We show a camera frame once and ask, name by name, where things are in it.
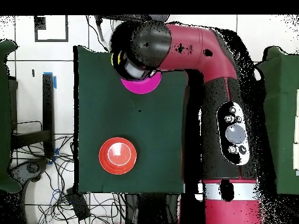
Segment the power cord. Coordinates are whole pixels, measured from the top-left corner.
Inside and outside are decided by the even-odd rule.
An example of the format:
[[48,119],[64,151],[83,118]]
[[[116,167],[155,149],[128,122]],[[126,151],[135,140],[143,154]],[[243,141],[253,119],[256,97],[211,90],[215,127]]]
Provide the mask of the power cord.
[[109,52],[109,50],[107,49],[107,47],[105,47],[105,46],[100,42],[99,35],[98,35],[97,31],[95,30],[95,28],[89,24],[88,16],[85,15],[85,17],[86,17],[86,21],[87,21],[88,26],[91,27],[91,28],[95,31],[96,36],[97,36],[97,38],[98,38],[98,42],[101,44],[101,46],[104,48],[105,51],[108,51],[108,52]]

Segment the control button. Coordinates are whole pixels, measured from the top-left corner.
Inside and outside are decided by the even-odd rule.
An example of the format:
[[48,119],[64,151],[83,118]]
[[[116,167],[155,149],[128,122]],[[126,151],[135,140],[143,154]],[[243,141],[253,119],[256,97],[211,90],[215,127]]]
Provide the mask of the control button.
[[230,112],[231,112],[231,113],[235,113],[235,112],[236,112],[236,108],[235,108],[235,107],[231,107],[231,108],[230,108]]
[[246,138],[245,130],[238,124],[233,124],[227,127],[225,136],[233,144],[241,144]]
[[242,154],[242,155],[246,154],[246,147],[244,147],[243,145],[241,145],[241,146],[239,147],[239,152],[240,152],[240,154]]
[[227,123],[232,123],[232,122],[234,122],[235,118],[234,118],[234,116],[225,116],[224,120]]
[[236,116],[236,122],[237,123],[241,123],[242,122],[242,118],[240,116]]
[[228,148],[228,151],[229,151],[229,153],[231,153],[231,154],[236,154],[237,149],[236,149],[236,147],[230,146],[230,147]]

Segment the red robot arm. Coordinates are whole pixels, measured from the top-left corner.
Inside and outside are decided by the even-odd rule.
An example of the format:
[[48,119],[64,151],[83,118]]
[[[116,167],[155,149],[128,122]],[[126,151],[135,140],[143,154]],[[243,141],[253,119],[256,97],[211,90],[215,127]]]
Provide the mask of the red robot arm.
[[[254,166],[257,154],[252,140],[257,134],[248,126],[252,116],[248,116],[241,95],[242,68],[236,65],[225,39],[218,31],[203,27],[161,22],[132,26],[131,41],[124,45],[122,60],[115,66],[120,76],[133,80],[134,75],[124,69],[133,63],[144,71],[137,80],[153,70],[186,71],[190,81],[202,84],[201,165],[206,224],[259,224]],[[203,81],[194,78],[198,74],[192,71],[200,72]]]

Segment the gray button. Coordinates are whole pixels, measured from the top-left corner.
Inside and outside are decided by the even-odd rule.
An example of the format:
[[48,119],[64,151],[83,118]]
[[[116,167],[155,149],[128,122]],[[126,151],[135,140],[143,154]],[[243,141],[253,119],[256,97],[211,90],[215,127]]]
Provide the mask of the gray button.
[[246,138],[245,130],[238,124],[233,124],[227,127],[225,136],[234,144],[241,144]]

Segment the white tile wall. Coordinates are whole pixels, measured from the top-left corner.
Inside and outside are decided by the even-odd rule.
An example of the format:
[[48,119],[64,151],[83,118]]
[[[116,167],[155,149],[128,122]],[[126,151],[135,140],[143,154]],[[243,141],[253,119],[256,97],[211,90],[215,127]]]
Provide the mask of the white tile wall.
[[[16,70],[19,82],[18,121],[43,121],[43,73],[52,72],[57,80],[57,88],[54,89],[55,133],[74,133],[74,63],[17,61]],[[22,125],[19,132],[29,132],[31,128],[31,125]]]
[[[61,30],[64,25],[59,18],[46,16],[46,25],[49,22],[57,25]],[[57,38],[55,29],[46,30],[47,37]],[[32,16],[16,17],[16,42],[19,46],[16,52],[17,60],[73,60],[72,47],[77,45],[88,46],[88,25],[84,16],[68,16],[69,42],[35,42],[34,19]]]
[[[46,30],[39,31],[39,37],[44,39],[61,39],[64,37],[64,16],[46,16]],[[171,15],[168,22],[179,21],[186,25],[200,25],[208,27],[218,27],[237,31],[238,35],[246,45],[251,58],[255,62],[262,59],[263,51],[267,46],[280,46],[288,53],[298,52],[298,26],[294,16],[270,16],[270,15]],[[16,75],[19,81],[18,89],[18,121],[42,121],[41,101],[42,101],[42,74],[52,72],[57,77],[57,88],[54,89],[54,110],[55,110],[55,133],[69,134],[74,132],[74,74],[73,74],[73,46],[82,45],[96,52],[103,52],[103,47],[99,44],[97,34],[98,29],[95,25],[95,18],[89,17],[89,23],[95,28],[94,31],[88,26],[86,16],[69,16],[68,31],[69,42],[34,42],[34,21],[32,16],[0,16],[0,39],[15,40],[19,48],[16,51],[16,70],[15,54],[9,55],[7,66],[11,75]],[[114,28],[121,22],[112,22]],[[104,20],[102,32],[105,39],[104,45],[108,46],[112,29],[109,20]],[[255,71],[257,79],[260,78],[258,71]],[[32,123],[19,125],[19,132],[37,131],[39,124]],[[69,145],[61,151],[71,155]],[[30,158],[18,152],[18,162]],[[63,161],[57,159],[57,163],[62,165]],[[74,182],[74,165],[67,164],[63,177],[66,188],[72,186]],[[53,188],[58,188],[57,171],[54,165],[47,165],[46,172],[51,178]],[[106,201],[107,206],[98,206],[112,197],[111,194],[91,194],[86,196],[86,201],[91,204],[92,214],[97,216],[110,215],[112,201]],[[26,214],[29,224],[37,224],[41,213],[37,205],[47,205],[53,196],[50,181],[44,173],[42,179],[36,183],[30,183],[27,188],[25,203]],[[91,216],[87,223],[91,224],[94,217]],[[103,224],[101,220],[95,219],[93,224]]]
[[295,15],[238,15],[238,34],[253,61],[261,61],[268,46],[299,52],[299,25]]

